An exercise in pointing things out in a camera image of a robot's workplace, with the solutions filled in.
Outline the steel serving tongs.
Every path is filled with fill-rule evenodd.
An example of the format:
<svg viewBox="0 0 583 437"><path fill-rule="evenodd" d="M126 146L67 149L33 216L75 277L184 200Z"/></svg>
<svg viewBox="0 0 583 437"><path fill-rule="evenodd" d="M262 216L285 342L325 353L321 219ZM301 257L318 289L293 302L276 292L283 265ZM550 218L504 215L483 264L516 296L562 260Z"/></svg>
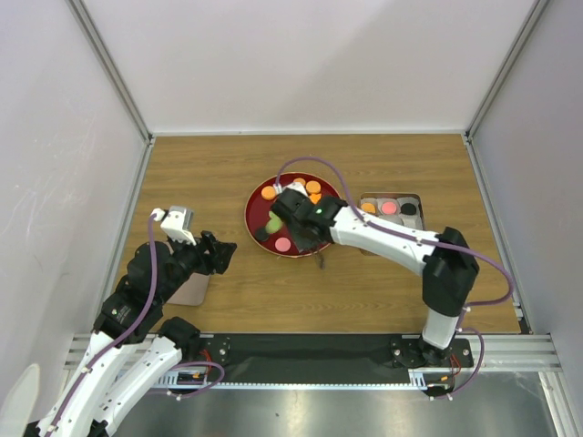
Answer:
<svg viewBox="0 0 583 437"><path fill-rule="evenodd" d="M293 238L292 236L289 234L289 232L287 231L287 229L283 229L280 230L279 232L270 235L270 238L267 241L264 242L259 242L258 240L256 240L253 236L254 231L256 230L254 229L251 233L251 236L253 238L253 240L262 248L265 249L267 252L269 252L270 254L276 256L276 257L280 257L280 258L286 258L286 259L313 259L316 263L316 266L319 269L324 269L325 268L325 261L324 261L324 257L322 254L322 250L326 248L322 247L322 249L318 252L315 253L309 253L309 254L300 254L293 242ZM287 239L289 239L291 241L291 249L288 252L285 253L281 253L279 251L276 250L276 248L274 247L274 243L275 240L281 237L285 237Z"/></svg>

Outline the round orange sandwich cookie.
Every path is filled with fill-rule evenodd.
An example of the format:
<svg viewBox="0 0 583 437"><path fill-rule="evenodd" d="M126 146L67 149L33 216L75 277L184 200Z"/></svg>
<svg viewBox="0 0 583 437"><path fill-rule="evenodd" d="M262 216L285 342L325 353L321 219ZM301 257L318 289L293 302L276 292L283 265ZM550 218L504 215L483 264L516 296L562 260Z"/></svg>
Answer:
<svg viewBox="0 0 583 437"><path fill-rule="evenodd" d="M376 214L376 212L377 212L377 210L376 210L376 206L375 206L373 203L370 203L370 202L364 202L364 203L361 205L361 209L362 209L363 211L365 211L366 213L368 213L368 214L372 214L372 215L375 215L375 214Z"/></svg>

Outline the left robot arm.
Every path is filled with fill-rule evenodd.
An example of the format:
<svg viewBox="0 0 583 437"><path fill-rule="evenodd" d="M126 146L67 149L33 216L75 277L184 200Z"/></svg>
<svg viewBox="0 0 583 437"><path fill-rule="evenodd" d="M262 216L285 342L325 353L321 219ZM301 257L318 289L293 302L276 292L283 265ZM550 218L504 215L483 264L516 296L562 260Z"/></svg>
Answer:
<svg viewBox="0 0 583 437"><path fill-rule="evenodd" d="M141 245L98 314L73 379L26 436L112 436L165 373L179 364L219 370L199 330L180 317L164 320L164 304L192 275L224 273L237 249L204 231L193 243L151 239Z"/></svg>

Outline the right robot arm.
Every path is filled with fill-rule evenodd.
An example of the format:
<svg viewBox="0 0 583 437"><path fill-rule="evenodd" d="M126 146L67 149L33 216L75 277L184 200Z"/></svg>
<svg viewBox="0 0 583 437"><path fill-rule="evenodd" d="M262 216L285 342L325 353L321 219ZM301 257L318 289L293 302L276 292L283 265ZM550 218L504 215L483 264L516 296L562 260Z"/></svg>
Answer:
<svg viewBox="0 0 583 437"><path fill-rule="evenodd" d="M386 222L348 202L325 196L313 203L300 183L275 186L274 213L301 251L336 244L361 249L395 262L422 279L428 315L418 344L415 366L439 366L452 355L452 341L479 266L463 235L441 233Z"/></svg>

